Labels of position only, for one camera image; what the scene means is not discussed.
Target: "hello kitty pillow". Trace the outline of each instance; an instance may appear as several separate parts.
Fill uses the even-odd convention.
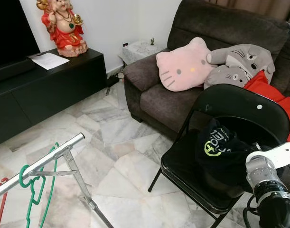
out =
[[[205,41],[196,37],[184,47],[156,55],[159,78],[170,91],[178,92],[199,86],[205,82],[216,65],[206,61],[210,50]]]

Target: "metal robotic hand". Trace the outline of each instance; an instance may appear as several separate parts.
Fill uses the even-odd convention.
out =
[[[252,213],[260,216],[261,228],[290,228],[290,193],[277,175],[277,168],[290,164],[290,142],[272,150],[253,152],[246,159],[247,181],[258,204]],[[244,210],[244,221],[247,210]]]

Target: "wall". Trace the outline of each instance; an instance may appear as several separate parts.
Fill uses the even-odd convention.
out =
[[[55,48],[41,22],[43,11],[36,0],[20,0],[41,52]],[[88,46],[104,54],[107,72],[122,66],[117,54],[126,42],[138,40],[137,0],[71,0],[73,12],[84,20],[83,38]]]
[[[171,25],[181,0],[139,0],[139,37],[167,47]]]

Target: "buddha statue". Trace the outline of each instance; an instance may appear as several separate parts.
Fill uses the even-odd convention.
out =
[[[83,34],[83,20],[72,12],[70,0],[37,0],[37,7],[44,11],[41,20],[54,40],[58,53],[65,57],[76,57],[87,51]]]

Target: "dark gray sofa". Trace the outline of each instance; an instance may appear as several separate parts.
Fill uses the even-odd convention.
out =
[[[290,96],[289,23],[201,0],[182,0],[168,38],[168,48],[164,51],[182,47],[194,37],[202,37],[210,50],[242,43],[268,49],[276,68],[271,85]],[[159,79],[156,55],[128,65],[124,69],[124,86],[132,117],[144,120],[172,139],[203,91],[202,88],[182,92],[165,89]],[[201,129],[207,120],[206,116],[197,113],[193,125]],[[282,180],[290,190],[288,168]]]

